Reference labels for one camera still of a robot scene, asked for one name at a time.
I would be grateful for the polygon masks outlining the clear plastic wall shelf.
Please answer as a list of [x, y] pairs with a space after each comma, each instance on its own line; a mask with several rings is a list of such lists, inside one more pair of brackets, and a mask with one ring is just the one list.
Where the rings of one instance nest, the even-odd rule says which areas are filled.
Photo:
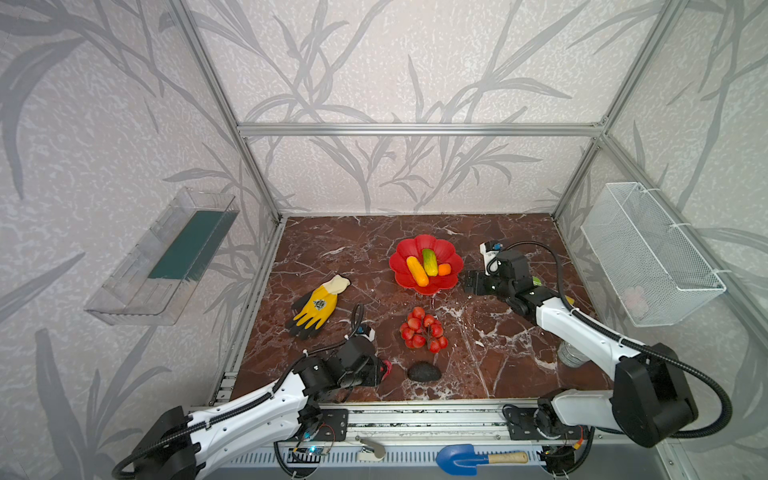
[[110, 326], [172, 326], [234, 224], [237, 197], [181, 188], [84, 310]]

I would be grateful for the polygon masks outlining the blue wooden-handled shovel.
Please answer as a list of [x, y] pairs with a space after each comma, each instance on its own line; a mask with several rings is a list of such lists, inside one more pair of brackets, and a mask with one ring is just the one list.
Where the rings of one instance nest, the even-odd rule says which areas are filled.
[[522, 451], [479, 454], [471, 444], [445, 446], [436, 457], [438, 467], [452, 476], [476, 476], [482, 465], [527, 464], [529, 460], [528, 454]]

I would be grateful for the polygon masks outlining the green circuit board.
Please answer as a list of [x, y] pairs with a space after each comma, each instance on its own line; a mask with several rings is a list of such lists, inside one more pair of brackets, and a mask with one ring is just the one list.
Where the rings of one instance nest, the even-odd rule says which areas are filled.
[[287, 454], [289, 463], [313, 464], [320, 463], [332, 453], [329, 445], [310, 445], [290, 448]]

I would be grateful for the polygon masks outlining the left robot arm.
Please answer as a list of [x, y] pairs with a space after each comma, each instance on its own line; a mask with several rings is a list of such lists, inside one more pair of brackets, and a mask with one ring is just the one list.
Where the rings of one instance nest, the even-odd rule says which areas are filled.
[[391, 371], [367, 337], [303, 352], [277, 380], [228, 403], [186, 413], [164, 412], [132, 453], [114, 466], [114, 479], [203, 479], [234, 458], [312, 428], [320, 397], [374, 387]]

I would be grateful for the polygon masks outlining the aluminium front rail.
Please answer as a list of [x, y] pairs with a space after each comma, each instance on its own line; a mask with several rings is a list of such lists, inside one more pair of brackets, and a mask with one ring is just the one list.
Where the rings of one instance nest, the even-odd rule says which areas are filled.
[[319, 404], [287, 391], [252, 393], [209, 409], [181, 413], [180, 428], [198, 444], [202, 461], [235, 457], [276, 442], [296, 442], [300, 425], [323, 408], [348, 409], [344, 441], [356, 436], [379, 443], [494, 442], [510, 439], [502, 407], [537, 407], [534, 400], [486, 399]]

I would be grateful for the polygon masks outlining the pink object in basket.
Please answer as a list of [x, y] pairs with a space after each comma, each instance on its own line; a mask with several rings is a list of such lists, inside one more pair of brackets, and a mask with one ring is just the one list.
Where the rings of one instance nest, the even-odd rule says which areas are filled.
[[628, 314], [633, 318], [643, 318], [650, 309], [645, 290], [642, 286], [627, 288], [623, 292], [621, 299]]

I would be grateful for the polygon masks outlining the green-yellow fake cucumber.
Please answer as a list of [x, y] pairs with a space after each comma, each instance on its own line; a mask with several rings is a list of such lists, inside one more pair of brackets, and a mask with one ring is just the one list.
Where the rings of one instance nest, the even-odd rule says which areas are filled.
[[422, 254], [422, 264], [425, 273], [429, 277], [435, 277], [439, 275], [439, 264], [437, 260], [437, 256], [435, 252], [432, 249], [425, 248], [421, 251]]

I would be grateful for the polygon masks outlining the yellow black work glove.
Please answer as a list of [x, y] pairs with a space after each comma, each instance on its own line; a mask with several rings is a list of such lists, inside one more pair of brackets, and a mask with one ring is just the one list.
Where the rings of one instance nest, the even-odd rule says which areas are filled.
[[308, 340], [318, 335], [330, 316], [334, 313], [338, 296], [351, 284], [341, 275], [335, 275], [318, 288], [304, 295], [294, 304], [298, 313], [286, 323], [291, 336], [299, 340]]

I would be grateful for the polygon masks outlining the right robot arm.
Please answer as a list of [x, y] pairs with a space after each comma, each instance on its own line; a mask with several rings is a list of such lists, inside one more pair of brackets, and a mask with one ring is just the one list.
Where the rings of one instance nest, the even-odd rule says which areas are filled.
[[544, 435], [562, 426], [618, 431], [636, 444], [653, 447], [693, 423], [698, 408], [685, 374], [674, 366], [675, 353], [662, 344], [646, 354], [626, 338], [590, 317], [550, 288], [537, 285], [525, 255], [501, 244], [481, 244], [482, 270], [468, 271], [466, 292], [493, 296], [515, 314], [563, 340], [562, 363], [597, 365], [612, 381], [610, 390], [564, 390], [538, 401], [535, 422]]

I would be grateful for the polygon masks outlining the small grey bracket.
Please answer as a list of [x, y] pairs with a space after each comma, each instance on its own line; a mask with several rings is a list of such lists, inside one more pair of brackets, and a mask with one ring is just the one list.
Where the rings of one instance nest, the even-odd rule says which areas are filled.
[[361, 444], [357, 453], [358, 462], [382, 462], [386, 457], [386, 447], [370, 438], [356, 436], [355, 440]]

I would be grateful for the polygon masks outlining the red-green fake peach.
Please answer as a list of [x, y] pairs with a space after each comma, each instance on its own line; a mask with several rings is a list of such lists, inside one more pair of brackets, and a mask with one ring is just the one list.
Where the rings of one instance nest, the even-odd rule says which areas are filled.
[[392, 364], [388, 360], [381, 359], [380, 360], [380, 368], [379, 368], [379, 381], [383, 382], [391, 373], [392, 371]]

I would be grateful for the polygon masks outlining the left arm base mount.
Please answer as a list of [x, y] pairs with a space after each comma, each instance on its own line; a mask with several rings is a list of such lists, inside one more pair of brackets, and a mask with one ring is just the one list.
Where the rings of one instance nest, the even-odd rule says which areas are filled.
[[300, 425], [295, 438], [302, 442], [344, 441], [349, 426], [349, 414], [349, 410], [345, 408], [323, 408], [317, 415]]

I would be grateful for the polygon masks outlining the dark fake avocado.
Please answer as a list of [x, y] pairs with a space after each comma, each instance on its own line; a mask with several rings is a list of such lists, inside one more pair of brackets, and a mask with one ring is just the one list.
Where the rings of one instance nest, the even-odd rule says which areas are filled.
[[441, 370], [430, 362], [419, 361], [407, 370], [407, 377], [413, 382], [429, 383], [442, 378]]

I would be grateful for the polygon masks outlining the green yellow-handled trowel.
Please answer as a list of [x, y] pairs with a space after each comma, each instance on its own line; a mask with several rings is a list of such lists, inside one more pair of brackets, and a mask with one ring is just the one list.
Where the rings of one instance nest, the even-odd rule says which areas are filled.
[[[544, 283], [539, 277], [533, 276], [532, 282], [534, 287], [544, 287]], [[568, 295], [565, 296], [565, 302], [570, 306], [575, 305], [575, 299]]]

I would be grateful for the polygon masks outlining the yellow-orange fake corn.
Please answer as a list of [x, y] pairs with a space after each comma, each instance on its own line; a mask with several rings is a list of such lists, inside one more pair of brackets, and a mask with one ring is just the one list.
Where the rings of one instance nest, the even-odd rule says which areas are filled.
[[419, 287], [429, 285], [429, 276], [421, 262], [415, 256], [409, 256], [406, 260], [409, 272]]

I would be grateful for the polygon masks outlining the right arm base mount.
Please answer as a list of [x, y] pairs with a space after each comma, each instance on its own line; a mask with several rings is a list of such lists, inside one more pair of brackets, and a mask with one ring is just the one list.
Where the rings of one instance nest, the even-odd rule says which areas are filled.
[[520, 407], [506, 404], [502, 407], [511, 440], [562, 441], [566, 444], [583, 441], [588, 430], [581, 425], [566, 425], [549, 405]]

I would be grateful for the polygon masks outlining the red fake strawberry bunch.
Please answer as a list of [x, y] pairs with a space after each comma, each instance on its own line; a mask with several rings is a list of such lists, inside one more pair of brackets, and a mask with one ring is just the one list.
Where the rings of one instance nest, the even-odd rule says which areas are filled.
[[400, 325], [399, 332], [409, 349], [427, 348], [432, 353], [438, 353], [449, 345], [443, 324], [422, 307], [412, 309]]

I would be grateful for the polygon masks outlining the red flower-shaped fruit bowl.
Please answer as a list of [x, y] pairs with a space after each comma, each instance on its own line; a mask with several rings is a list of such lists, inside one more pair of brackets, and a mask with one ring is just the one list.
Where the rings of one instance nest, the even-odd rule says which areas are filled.
[[[435, 252], [438, 264], [450, 264], [452, 273], [448, 276], [438, 275], [429, 277], [429, 285], [419, 287], [409, 272], [406, 260], [409, 256], [415, 256], [422, 264], [421, 251], [425, 248], [432, 249]], [[442, 290], [455, 287], [459, 281], [459, 274], [464, 269], [464, 262], [453, 244], [426, 234], [401, 241], [397, 245], [395, 253], [390, 257], [389, 265], [394, 272], [395, 281], [398, 285], [406, 289], [415, 290], [417, 293], [425, 296], [432, 296]]]

